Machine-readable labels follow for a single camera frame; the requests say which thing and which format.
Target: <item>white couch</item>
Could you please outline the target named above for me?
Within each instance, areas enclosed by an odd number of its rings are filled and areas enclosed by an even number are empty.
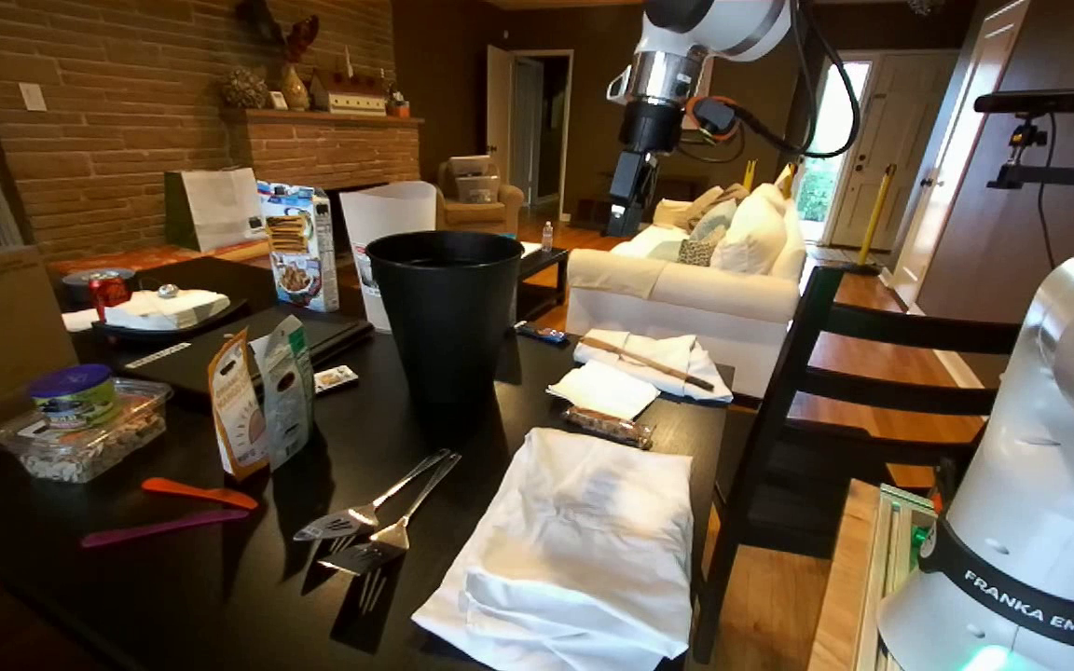
[[[730,366],[730,392],[762,399],[797,307],[804,240],[793,203],[778,203],[785,246],[762,271],[669,263],[688,231],[662,224],[681,205],[657,205],[648,228],[616,249],[575,249],[568,265],[568,333],[623,328],[699,335]]]

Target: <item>chair backrest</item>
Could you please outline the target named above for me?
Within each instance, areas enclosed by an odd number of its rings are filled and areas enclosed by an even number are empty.
[[[756,415],[730,415],[727,423],[717,477],[720,537],[699,587],[693,648],[700,659],[717,643],[737,543],[832,556],[854,477],[888,480],[888,463],[945,468],[950,459],[967,468],[991,410],[1000,381],[959,388],[941,357],[1007,357],[1020,323],[841,304],[849,271],[859,270],[821,265],[809,271]]]

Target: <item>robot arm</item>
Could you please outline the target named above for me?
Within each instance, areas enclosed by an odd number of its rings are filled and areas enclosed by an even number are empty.
[[[633,65],[609,85],[625,105],[609,234],[633,234],[654,205],[657,162],[679,147],[681,105],[708,57],[762,59],[792,31],[787,0],[645,0]]]

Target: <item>wooden floor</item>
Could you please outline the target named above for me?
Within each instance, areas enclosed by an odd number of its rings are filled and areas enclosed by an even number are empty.
[[[540,228],[526,224],[521,240],[538,243]],[[557,246],[568,249],[609,249],[616,240],[603,240],[587,228],[561,228]],[[860,281],[842,299],[849,304],[873,304],[873,307],[895,307],[895,299],[875,284]],[[562,328],[562,308],[543,312],[538,323]],[[906,369],[916,381],[946,381],[941,361],[915,361],[904,353],[882,353],[854,345],[823,345],[821,353],[828,361],[849,366],[849,369]],[[929,433],[946,435],[959,430],[933,430],[915,425],[909,418],[882,418],[854,407],[803,407],[803,415],[816,418],[841,418],[854,425],[870,425],[882,433]],[[821,615],[821,597],[828,581],[823,559],[804,556],[785,556],[766,547],[741,547],[734,578],[727,587],[727,609],[720,624],[720,646],[713,656],[713,671],[803,671],[809,659],[812,627]],[[69,638],[49,632],[41,618],[35,618],[23,603],[6,602],[0,594],[0,668],[39,668],[35,659],[56,659],[56,668],[96,668],[87,651],[77,651]]]

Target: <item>chair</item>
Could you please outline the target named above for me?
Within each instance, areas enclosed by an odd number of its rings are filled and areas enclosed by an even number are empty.
[[[699,573],[699,659],[713,656],[737,543],[832,556],[849,477],[882,484],[893,480],[893,468],[936,468],[946,474],[946,463],[954,463],[962,469],[991,410],[1000,381],[986,381],[980,388],[936,384],[936,376],[916,381],[893,361],[906,352],[909,361],[936,353],[1007,357],[1020,323],[909,318],[834,304],[849,271],[865,270],[809,271],[756,415],[730,415],[727,423],[713,491],[720,537],[705,559],[705,573]],[[854,361],[854,373],[847,361],[823,361],[834,340],[854,340],[873,361]],[[841,418],[859,410],[859,425],[832,423],[834,410],[842,410]],[[895,430],[941,418],[954,423],[959,433],[929,433],[924,425],[924,435],[882,433],[895,415],[904,415]]]
[[[442,231],[497,231],[497,234],[520,240],[521,234],[521,192],[512,184],[500,184],[497,177],[481,177],[481,178],[488,192],[478,198],[464,198],[453,162],[442,166],[438,228]]]

